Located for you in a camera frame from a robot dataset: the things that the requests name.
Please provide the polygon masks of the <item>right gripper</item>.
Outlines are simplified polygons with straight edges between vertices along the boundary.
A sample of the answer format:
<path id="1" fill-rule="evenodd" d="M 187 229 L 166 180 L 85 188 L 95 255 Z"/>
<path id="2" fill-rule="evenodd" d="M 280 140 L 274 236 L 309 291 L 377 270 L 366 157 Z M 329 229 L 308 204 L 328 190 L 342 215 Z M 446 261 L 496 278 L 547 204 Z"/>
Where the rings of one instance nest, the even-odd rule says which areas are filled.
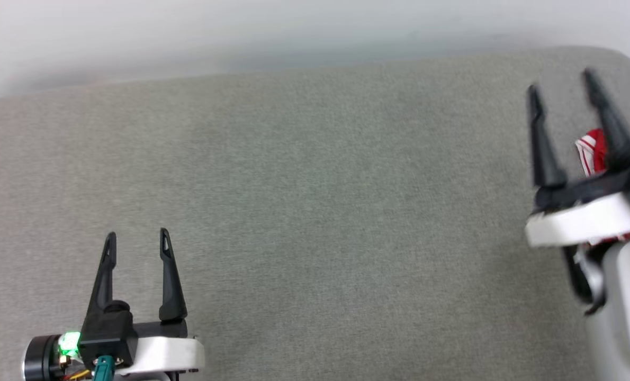
<path id="1" fill-rule="evenodd" d="M 529 246 L 567 247 L 630 234 L 630 130 L 593 68 L 583 71 L 584 89 L 605 140 L 607 172 L 567 184 L 546 130 L 536 84 L 526 90 L 535 208 L 526 221 Z"/>

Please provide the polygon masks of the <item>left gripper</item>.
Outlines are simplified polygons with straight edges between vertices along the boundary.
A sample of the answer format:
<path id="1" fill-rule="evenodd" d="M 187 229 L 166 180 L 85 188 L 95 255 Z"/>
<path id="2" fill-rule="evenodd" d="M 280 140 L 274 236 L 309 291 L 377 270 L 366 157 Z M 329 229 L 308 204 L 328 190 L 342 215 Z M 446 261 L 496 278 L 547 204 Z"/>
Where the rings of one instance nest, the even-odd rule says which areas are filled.
<path id="1" fill-rule="evenodd" d="M 104 314 L 112 299 L 112 271 L 116 266 L 116 233 L 109 232 L 98 265 L 92 296 L 84 319 L 87 329 Z M 187 305 L 181 278 L 167 229 L 160 229 L 160 258 L 163 263 L 163 301 L 159 309 L 161 322 L 135 324 L 138 347 L 135 362 L 119 367 L 117 378 L 177 378 L 184 373 L 197 373 L 205 367 L 204 345 L 188 335 Z"/>

